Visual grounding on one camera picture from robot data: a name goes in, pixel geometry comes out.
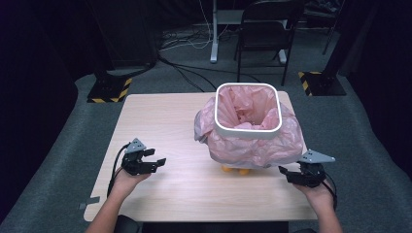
hazard tape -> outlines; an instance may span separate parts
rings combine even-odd
[[[123,99],[125,98],[126,93],[127,93],[127,90],[130,88],[131,80],[132,80],[132,79],[128,79],[128,80],[124,83],[123,90],[121,91],[119,97],[115,97],[115,98],[90,98],[90,99],[87,99],[87,102],[88,102],[88,103],[113,103],[113,102],[121,102],[121,101],[123,101]]]
[[[299,72],[298,73],[300,81],[302,82],[302,85],[303,85],[303,90],[305,91],[306,95],[312,96],[312,91],[310,90],[310,86],[308,82],[306,81],[307,74],[320,75],[321,72]]]

plastic bag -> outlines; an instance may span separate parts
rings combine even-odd
[[[274,109],[278,106],[266,103],[271,99],[261,98],[261,94],[267,95],[263,91],[264,88],[241,88],[220,97],[219,104],[225,105],[226,109],[220,115],[220,123],[232,128],[270,129],[279,121],[278,112]],[[300,125],[295,115],[282,103],[282,126],[277,135],[269,140],[224,137],[219,134],[214,118],[215,103],[216,98],[212,97],[194,120],[194,140],[207,144],[210,156],[215,161],[226,167],[258,169],[293,163],[301,157],[303,136]],[[251,116],[261,113],[264,113],[263,121],[253,125]]]

chair backrest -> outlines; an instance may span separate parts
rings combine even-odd
[[[246,21],[285,19],[288,24],[296,24],[303,10],[303,0],[258,0],[246,7],[242,15],[242,24]]]

yellow object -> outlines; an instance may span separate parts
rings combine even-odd
[[[226,167],[222,165],[222,170],[224,172],[231,172],[234,168]],[[242,176],[248,175],[251,169],[246,169],[246,168],[239,168],[239,174]]]
[[[223,166],[223,165],[222,165],[222,170],[223,170],[224,172],[230,172],[231,170],[233,170],[233,168],[229,168],[229,167],[226,167],[226,166]]]
[[[251,169],[245,169],[245,168],[241,168],[239,169],[239,174],[242,176],[246,176],[249,174],[249,172],[251,171]]]

forearm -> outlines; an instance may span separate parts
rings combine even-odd
[[[341,233],[343,232],[339,219],[334,210],[317,213],[320,233]]]
[[[93,222],[88,227],[86,233],[114,232],[119,210],[124,198],[112,194],[105,201]]]

